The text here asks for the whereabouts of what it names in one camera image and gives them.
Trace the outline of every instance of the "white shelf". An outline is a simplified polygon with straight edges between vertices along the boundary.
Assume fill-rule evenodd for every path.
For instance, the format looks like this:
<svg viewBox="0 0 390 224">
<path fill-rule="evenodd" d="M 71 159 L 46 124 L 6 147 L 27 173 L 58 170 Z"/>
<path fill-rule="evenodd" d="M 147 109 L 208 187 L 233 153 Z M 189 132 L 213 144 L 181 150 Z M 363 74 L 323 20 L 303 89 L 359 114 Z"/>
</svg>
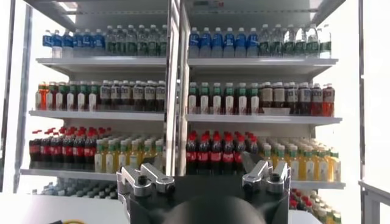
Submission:
<svg viewBox="0 0 390 224">
<path fill-rule="evenodd" d="M 342 121 L 338 117 L 312 117 L 312 116 L 251 116 L 251 115 L 214 115 L 214 114 L 187 114 L 188 122 L 223 122 L 241 124 L 311 124 L 328 125 Z"/>
<path fill-rule="evenodd" d="M 321 181 L 291 181 L 291 188 L 297 189 L 339 189 L 346 186 L 342 182 L 321 182 Z"/>
<path fill-rule="evenodd" d="M 338 62 L 322 58 L 189 58 L 195 74 L 300 75 L 312 79 Z"/>
<path fill-rule="evenodd" d="M 130 113 L 130 112 L 78 112 L 78 111 L 29 111 L 31 116 L 51 117 L 58 119 L 100 119 L 121 121 L 164 121 L 163 113 Z"/>
<path fill-rule="evenodd" d="M 90 58 L 38 58 L 37 62 L 61 73 L 71 75 L 87 73 L 142 73 L 165 72 L 165 58 L 90 57 Z"/>
</svg>

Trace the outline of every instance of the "bottom shelf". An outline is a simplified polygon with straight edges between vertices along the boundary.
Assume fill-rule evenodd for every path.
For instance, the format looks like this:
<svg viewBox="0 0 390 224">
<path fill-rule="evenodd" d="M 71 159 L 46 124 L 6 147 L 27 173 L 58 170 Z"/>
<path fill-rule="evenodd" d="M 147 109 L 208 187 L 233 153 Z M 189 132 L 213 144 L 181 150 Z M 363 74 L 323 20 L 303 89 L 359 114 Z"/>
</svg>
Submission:
<svg viewBox="0 0 390 224">
<path fill-rule="evenodd" d="M 49 170 L 49 169 L 21 169 L 20 173 L 22 175 L 116 181 L 116 174 L 114 173 L 95 173 L 95 172 L 88 172 L 88 171 Z M 291 181 L 291 187 L 298 188 L 298 189 L 344 189 L 345 186 L 346 184 L 342 182 Z"/>
</svg>

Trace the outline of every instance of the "shelf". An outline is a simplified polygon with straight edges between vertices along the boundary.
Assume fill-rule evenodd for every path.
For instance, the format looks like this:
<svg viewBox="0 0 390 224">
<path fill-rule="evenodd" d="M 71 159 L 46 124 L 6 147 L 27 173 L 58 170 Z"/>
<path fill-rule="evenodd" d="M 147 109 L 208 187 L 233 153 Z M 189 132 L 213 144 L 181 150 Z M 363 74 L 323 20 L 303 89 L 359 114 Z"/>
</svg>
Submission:
<svg viewBox="0 0 390 224">
<path fill-rule="evenodd" d="M 78 111 L 29 111 L 31 116 L 58 119 L 99 119 L 120 121 L 164 121 L 163 113 L 128 112 L 78 112 Z"/>
<path fill-rule="evenodd" d="M 300 75 L 312 79 L 338 62 L 322 58 L 189 58 L 195 74 Z"/>
<path fill-rule="evenodd" d="M 310 124 L 328 125 L 342 121 L 338 117 L 311 117 L 311 116 L 251 116 L 251 115 L 214 115 L 214 114 L 187 114 L 188 122 L 223 122 L 241 124 Z"/>
<path fill-rule="evenodd" d="M 346 186 L 342 182 L 321 182 L 321 181 L 291 181 L 291 188 L 297 189 L 339 189 Z"/>
<path fill-rule="evenodd" d="M 71 75 L 87 73 L 142 73 L 165 72 L 165 58 L 90 57 L 90 58 L 38 58 L 37 62 L 56 71 Z"/>
</svg>

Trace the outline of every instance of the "white countertop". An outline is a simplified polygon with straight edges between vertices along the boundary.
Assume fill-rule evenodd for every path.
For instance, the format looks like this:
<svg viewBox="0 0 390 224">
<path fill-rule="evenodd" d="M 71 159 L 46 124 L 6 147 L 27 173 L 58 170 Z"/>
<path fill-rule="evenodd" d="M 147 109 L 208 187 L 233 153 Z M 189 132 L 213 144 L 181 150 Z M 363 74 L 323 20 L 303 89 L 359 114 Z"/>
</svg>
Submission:
<svg viewBox="0 0 390 224">
<path fill-rule="evenodd" d="M 47 224 L 77 219 L 85 223 L 128 224 L 117 200 L 0 194 L 0 223 Z M 311 214 L 289 211 L 289 224 L 321 224 Z"/>
</svg>

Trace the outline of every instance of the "bottle row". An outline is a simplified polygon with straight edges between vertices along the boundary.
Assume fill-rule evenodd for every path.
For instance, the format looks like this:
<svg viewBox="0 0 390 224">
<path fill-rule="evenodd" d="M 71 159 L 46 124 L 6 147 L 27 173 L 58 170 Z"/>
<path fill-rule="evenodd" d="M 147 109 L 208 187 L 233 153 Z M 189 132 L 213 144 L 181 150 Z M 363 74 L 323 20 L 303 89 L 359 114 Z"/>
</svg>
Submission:
<svg viewBox="0 0 390 224">
<path fill-rule="evenodd" d="M 289 208 L 310 212 L 322 224 L 341 224 L 341 214 L 318 196 L 316 191 L 292 189 Z"/>
<path fill-rule="evenodd" d="M 264 24 L 260 33 L 256 28 L 246 33 L 243 27 L 235 35 L 231 27 L 227 28 L 225 37 L 221 28 L 215 28 L 211 35 L 208 27 L 199 35 L 196 27 L 191 30 L 189 38 L 189 58 L 257 58 L 257 57 L 314 57 L 331 58 L 332 40 L 329 25 L 317 29 L 290 24 L 283 28 L 277 24 L 269 29 Z"/>
<path fill-rule="evenodd" d="M 188 94 L 188 114 L 226 114 L 226 115 L 280 115 L 269 114 L 268 108 L 287 108 L 284 115 L 327 116 L 335 112 L 335 89 L 332 84 L 325 88 L 320 84 L 307 82 L 264 82 L 261 84 L 220 83 L 209 87 L 203 82 L 200 87 L 191 82 Z"/>
<path fill-rule="evenodd" d="M 164 111 L 165 82 L 127 80 L 40 83 L 36 110 Z"/>
<path fill-rule="evenodd" d="M 112 181 L 91 181 L 91 180 L 57 180 L 57 184 L 49 182 L 38 193 L 38 189 L 32 190 L 33 195 L 53 195 L 63 197 L 83 197 L 83 198 L 101 198 L 118 199 L 118 189 Z"/>
<path fill-rule="evenodd" d="M 206 131 L 198 138 L 191 132 L 186 143 L 186 173 L 189 175 L 242 174 L 241 152 L 260 155 L 269 166 L 281 161 L 291 167 L 291 179 L 300 181 L 341 181 L 341 162 L 333 148 L 304 138 L 265 138 L 252 133 Z"/>
<path fill-rule="evenodd" d="M 73 58 L 91 56 L 140 56 L 165 57 L 167 42 L 167 26 L 163 25 L 159 31 L 156 25 L 145 29 L 140 25 L 138 30 L 133 25 L 124 29 L 122 25 L 107 27 L 106 32 L 97 29 L 91 32 L 85 29 L 82 32 L 76 29 L 75 33 L 65 30 L 61 36 L 58 30 L 51 33 L 46 30 L 42 45 L 44 57 Z"/>
<path fill-rule="evenodd" d="M 112 135 L 99 127 L 62 127 L 33 131 L 29 141 L 31 166 L 37 169 L 77 169 L 115 173 L 121 166 L 138 168 L 146 158 L 162 156 L 163 140 L 147 135 Z"/>
</svg>

